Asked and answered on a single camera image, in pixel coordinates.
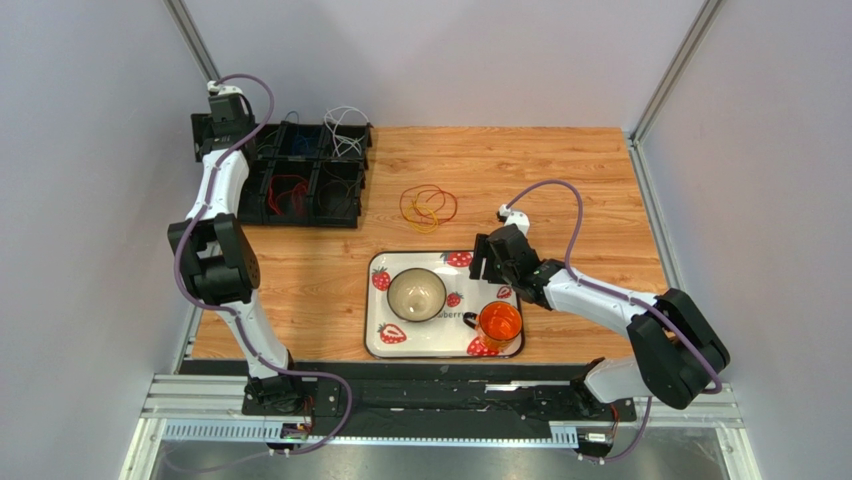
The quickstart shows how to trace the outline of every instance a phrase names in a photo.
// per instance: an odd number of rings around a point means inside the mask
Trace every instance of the strawberry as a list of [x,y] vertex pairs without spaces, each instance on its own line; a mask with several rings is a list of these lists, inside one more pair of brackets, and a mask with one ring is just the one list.
[[473,261],[470,252],[444,252],[441,254],[444,263],[453,267],[467,267]]
[[464,297],[459,292],[453,292],[447,295],[447,306],[450,308],[458,307],[462,298]]
[[473,339],[470,345],[467,346],[467,354],[471,357],[494,357],[500,354],[497,350],[490,350],[482,344],[479,337]]
[[401,328],[392,323],[383,323],[379,325],[379,338],[385,343],[402,343],[408,339],[405,332]]
[[383,292],[390,287],[390,274],[387,270],[385,267],[377,268],[373,270],[373,275],[370,277],[373,285]]
[[512,296],[512,289],[503,285],[500,290],[497,290],[497,298],[509,298]]

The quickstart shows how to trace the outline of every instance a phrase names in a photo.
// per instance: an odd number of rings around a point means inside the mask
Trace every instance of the gray wall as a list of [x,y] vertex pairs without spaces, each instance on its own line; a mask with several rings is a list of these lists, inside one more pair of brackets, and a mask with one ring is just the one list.
[[114,479],[187,303],[204,81],[159,1],[4,2],[0,477]]
[[379,125],[632,128],[702,0],[186,4],[223,75],[273,85],[278,118],[349,104]]
[[729,1],[646,143],[767,479],[848,478],[852,3]]

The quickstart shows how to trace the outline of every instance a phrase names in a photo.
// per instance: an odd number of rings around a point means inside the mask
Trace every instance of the cup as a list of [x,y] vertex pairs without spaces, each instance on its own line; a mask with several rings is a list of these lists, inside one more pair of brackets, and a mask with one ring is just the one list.
[[490,350],[502,351],[521,334],[521,312],[506,302],[491,302],[477,315],[462,316],[465,325],[476,330],[479,340]]

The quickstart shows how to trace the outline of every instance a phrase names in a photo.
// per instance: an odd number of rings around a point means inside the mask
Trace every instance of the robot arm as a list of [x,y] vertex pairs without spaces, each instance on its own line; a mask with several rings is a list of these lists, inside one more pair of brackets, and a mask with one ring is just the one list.
[[663,295],[630,291],[593,279],[562,261],[541,260],[526,238],[529,219],[505,206],[505,222],[490,235],[477,235],[472,279],[510,285],[525,302],[548,310],[573,313],[630,340],[634,355],[619,360],[598,359],[572,381],[578,402],[590,414],[601,404],[628,397],[654,395],[677,409],[686,408],[710,383],[711,376],[681,338],[683,335],[716,373],[730,356],[701,311],[686,293],[669,289]]
[[[255,127],[254,116],[238,88],[211,82],[208,90],[211,115],[205,118],[205,134],[196,146],[204,176],[186,220],[169,226],[169,242],[178,254],[181,238],[191,230],[180,252],[183,285],[192,297],[214,306],[234,334],[248,361],[251,380],[246,392],[260,405],[282,406],[300,398],[298,379],[271,368],[287,370],[292,362],[260,304],[257,257],[235,215],[254,161],[254,141],[228,154]],[[218,245],[219,252],[202,258],[211,245]]]

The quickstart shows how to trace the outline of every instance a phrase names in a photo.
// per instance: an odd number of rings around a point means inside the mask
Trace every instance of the black storage bin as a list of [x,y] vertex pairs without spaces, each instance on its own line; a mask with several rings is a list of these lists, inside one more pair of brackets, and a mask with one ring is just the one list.
[[365,181],[363,164],[321,161],[314,178],[311,190],[314,225],[356,228]]
[[269,162],[255,161],[249,168],[249,175],[240,192],[240,205],[237,218],[247,225],[262,225],[266,204],[266,185]]
[[370,168],[367,164],[367,149],[373,146],[372,138],[370,136],[370,128],[368,125],[338,125],[337,126],[337,135],[339,137],[347,137],[352,139],[357,139],[358,142],[355,145],[358,145],[356,149],[350,143],[337,143],[337,149],[335,150],[335,141],[334,137],[331,134],[331,129],[328,127],[325,128],[325,141],[323,142],[322,152],[320,154],[320,158],[323,160],[346,160],[346,161],[359,161],[364,164],[364,169]]
[[320,158],[327,129],[324,125],[282,123],[281,136],[275,151],[276,159],[313,160]]
[[372,146],[370,128],[338,126],[337,134],[360,139],[361,149],[359,153],[341,144],[338,156],[325,125],[282,122],[264,127],[255,138],[257,160],[240,194],[240,221],[357,228],[361,192],[366,187],[367,149]]
[[266,179],[267,225],[311,224],[311,178],[315,162],[273,160]]
[[268,161],[275,158],[277,147],[281,144],[283,128],[280,125],[267,125],[255,137],[258,160]]

